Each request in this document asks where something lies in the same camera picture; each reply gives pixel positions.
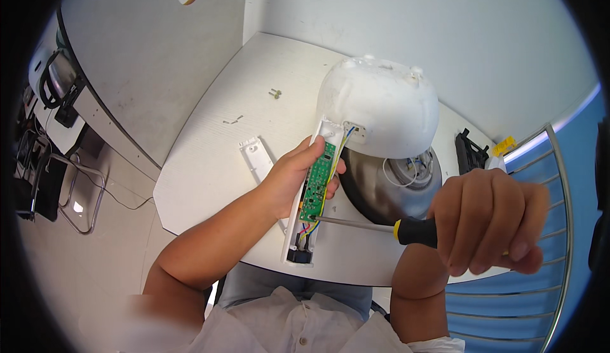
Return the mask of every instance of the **black wire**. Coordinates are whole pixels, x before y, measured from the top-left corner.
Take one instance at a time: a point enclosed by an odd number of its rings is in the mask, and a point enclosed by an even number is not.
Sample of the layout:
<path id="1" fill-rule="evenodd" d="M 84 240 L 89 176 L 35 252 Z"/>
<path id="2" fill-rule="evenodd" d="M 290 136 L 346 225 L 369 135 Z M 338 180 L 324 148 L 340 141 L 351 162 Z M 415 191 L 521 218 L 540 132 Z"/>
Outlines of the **black wire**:
<path id="1" fill-rule="evenodd" d="M 81 172 L 82 174 L 84 174 L 85 176 L 87 176 L 87 178 L 89 179 L 89 181 L 91 181 L 91 183 L 93 183 L 95 186 L 97 186 L 98 188 L 104 190 L 105 192 L 107 192 L 108 194 L 110 194 L 110 196 L 118 202 L 118 204 L 123 205 L 124 207 L 128 208 L 129 210 L 138 210 L 140 207 L 144 206 L 149 200 L 153 199 L 153 197 L 147 198 L 144 202 L 142 202 L 140 205 L 138 205 L 135 208 L 131 208 L 129 206 L 127 206 L 126 204 L 122 203 L 121 201 L 119 201 L 114 195 L 112 195 L 112 193 L 110 191 L 108 191 L 106 188 L 103 188 L 101 186 L 99 186 L 97 183 L 95 183 L 93 181 L 93 179 L 83 170 L 81 170 L 78 166 L 76 166 L 76 164 L 71 160 L 71 159 L 67 159 L 68 161 L 70 161 L 70 163 L 72 164 L 72 166 L 74 166 L 76 168 L 76 170 L 78 170 L 79 172 Z"/>

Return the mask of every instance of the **yellow wire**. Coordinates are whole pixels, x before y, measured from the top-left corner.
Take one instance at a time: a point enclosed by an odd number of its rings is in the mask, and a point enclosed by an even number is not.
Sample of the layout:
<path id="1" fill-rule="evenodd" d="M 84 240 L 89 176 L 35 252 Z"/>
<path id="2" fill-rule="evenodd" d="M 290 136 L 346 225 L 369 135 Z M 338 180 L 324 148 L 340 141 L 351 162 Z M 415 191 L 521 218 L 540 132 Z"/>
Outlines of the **yellow wire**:
<path id="1" fill-rule="evenodd" d="M 326 203 L 326 191 L 328 190 L 328 184 L 332 180 L 332 175 L 335 171 L 335 168 L 337 167 L 337 164 L 339 163 L 340 153 L 341 153 L 341 150 L 343 149 L 343 146 L 345 145 L 345 142 L 347 141 L 348 135 L 349 135 L 349 132 L 345 135 L 343 140 L 341 140 L 341 144 L 339 145 L 339 153 L 337 153 L 337 158 L 335 159 L 334 164 L 332 164 L 331 174 L 328 175 L 328 181 L 326 181 L 326 187 L 324 188 L 324 196 L 322 197 L 322 207 L 320 208 L 320 214 L 318 216 L 322 216 L 322 213 L 324 213 L 324 204 Z M 303 240 L 303 238 L 305 238 L 307 235 L 311 234 L 315 230 L 315 228 L 318 226 L 318 223 L 320 223 L 320 221 L 317 221 L 316 224 L 314 225 L 314 227 L 311 228 L 311 230 L 304 232 L 303 235 L 301 235 L 299 242 L 301 242 Z"/>

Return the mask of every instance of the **jeans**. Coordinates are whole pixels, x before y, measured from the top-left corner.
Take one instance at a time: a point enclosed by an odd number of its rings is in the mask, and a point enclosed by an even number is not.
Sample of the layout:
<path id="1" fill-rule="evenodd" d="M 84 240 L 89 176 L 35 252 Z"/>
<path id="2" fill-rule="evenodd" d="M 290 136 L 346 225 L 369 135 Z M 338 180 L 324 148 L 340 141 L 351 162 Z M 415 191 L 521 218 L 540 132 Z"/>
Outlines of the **jeans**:
<path id="1" fill-rule="evenodd" d="M 260 297 L 270 296 L 279 286 L 286 287 L 298 299 L 310 299 L 314 293 L 326 295 L 347 305 L 369 319 L 373 288 L 358 285 L 330 283 L 270 271 L 239 262 L 229 271 L 225 287 L 218 299 L 224 309 Z"/>

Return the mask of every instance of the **metal railing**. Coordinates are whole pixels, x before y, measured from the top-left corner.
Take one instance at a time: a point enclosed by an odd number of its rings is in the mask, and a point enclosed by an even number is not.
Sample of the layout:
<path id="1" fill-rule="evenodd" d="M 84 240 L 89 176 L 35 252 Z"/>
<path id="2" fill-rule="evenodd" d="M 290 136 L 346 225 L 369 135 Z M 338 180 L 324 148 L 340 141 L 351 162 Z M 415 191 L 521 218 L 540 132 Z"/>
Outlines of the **metal railing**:
<path id="1" fill-rule="evenodd" d="M 555 161 L 557 164 L 557 169 L 558 169 L 559 173 L 553 175 L 552 177 L 546 179 L 545 181 L 540 182 L 540 184 L 546 185 L 556 179 L 561 180 L 561 185 L 562 185 L 562 190 L 563 190 L 563 199 L 552 204 L 551 207 L 549 208 L 549 210 L 564 204 L 565 208 L 566 208 L 566 227 L 564 227 L 560 230 L 553 231 L 548 234 L 542 235 L 540 237 L 540 240 L 553 238 L 553 236 L 557 236 L 557 235 L 566 233 L 566 253 L 565 253 L 565 255 L 552 259 L 552 260 L 545 261 L 542 264 L 543 266 L 550 266 L 550 265 L 554 265 L 554 264 L 557 264 L 562 261 L 565 262 L 563 278 L 562 278 L 561 284 L 553 285 L 553 286 L 547 287 L 547 288 L 540 288 L 540 289 L 534 289 L 534 290 L 528 290 L 528 291 L 518 291 L 518 292 L 511 292 L 511 293 L 459 293 L 459 292 L 446 291 L 446 295 L 447 296 L 461 296 L 461 297 L 482 297 L 482 298 L 496 297 L 496 298 L 498 298 L 498 297 L 528 296 L 528 295 L 535 295 L 535 294 L 559 291 L 559 300 L 558 300 L 555 310 L 552 312 L 537 313 L 537 314 L 533 314 L 533 315 L 516 315 L 516 316 L 488 316 L 488 315 L 474 315 L 474 314 L 462 313 L 462 312 L 447 312 L 448 316 L 471 318 L 471 319 L 472 318 L 473 319 L 485 319 L 485 320 L 536 319 L 536 318 L 551 318 L 552 317 L 553 319 L 552 319 L 550 328 L 548 329 L 548 332 L 546 333 L 546 335 L 530 337 L 530 338 L 493 338 L 493 337 L 487 337 L 487 336 L 465 334 L 465 333 L 455 332 L 455 331 L 450 331 L 451 334 L 454 334 L 454 335 L 462 337 L 462 338 L 471 338 L 474 340 L 482 340 L 485 342 L 542 342 L 542 347 L 540 349 L 541 352 L 544 352 L 547 349 L 547 347 L 549 346 L 549 343 L 551 342 L 551 339 L 553 338 L 553 334 L 555 333 L 555 330 L 557 328 L 557 323 L 561 316 L 561 311 L 563 309 L 564 301 L 566 299 L 568 282 L 570 281 L 570 270 L 572 268 L 572 238 L 573 238 L 572 198 L 570 197 L 570 187 L 568 185 L 566 166 L 564 164 L 563 157 L 561 156 L 557 137 L 555 136 L 553 127 L 550 124 L 545 125 L 543 128 L 539 129 L 537 132 L 535 132 L 534 134 L 530 135 L 529 137 L 527 137 L 526 139 L 521 141 L 518 144 L 517 148 L 514 149 L 513 151 L 516 151 L 520 146 L 522 146 L 523 144 L 527 143 L 528 141 L 532 140 L 533 138 L 539 136 L 540 134 L 542 134 L 544 132 L 546 132 L 546 135 L 548 136 L 548 140 L 552 147 L 551 150 L 543 153 L 542 155 L 538 156 L 536 159 L 528 162 L 527 164 L 520 166 L 519 168 L 511 171 L 509 174 L 512 175 L 512 174 L 521 172 L 522 170 L 527 169 L 530 166 L 533 166 L 534 164 L 536 164 L 538 161 L 544 159 L 545 157 L 547 157 L 551 154 L 554 154 Z"/>

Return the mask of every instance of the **white wire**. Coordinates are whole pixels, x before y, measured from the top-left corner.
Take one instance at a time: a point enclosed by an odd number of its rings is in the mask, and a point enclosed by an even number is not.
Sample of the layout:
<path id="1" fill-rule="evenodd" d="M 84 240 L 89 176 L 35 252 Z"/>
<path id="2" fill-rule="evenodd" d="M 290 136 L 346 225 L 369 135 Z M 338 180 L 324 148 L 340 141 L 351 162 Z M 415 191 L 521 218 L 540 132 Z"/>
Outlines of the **white wire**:
<path id="1" fill-rule="evenodd" d="M 398 183 L 395 183 L 394 181 L 390 180 L 390 177 L 387 176 L 387 173 L 385 172 L 385 162 L 387 161 L 387 159 L 383 160 L 383 164 L 381 164 L 381 169 L 383 170 L 383 174 L 385 175 L 385 178 L 395 187 L 399 187 L 399 188 L 406 188 L 407 186 L 409 186 L 410 184 L 412 184 L 413 182 L 416 181 L 417 179 L 417 165 L 413 162 L 413 168 L 416 170 L 415 174 L 413 175 L 413 179 L 411 180 L 411 182 L 406 183 L 404 185 L 400 185 Z"/>

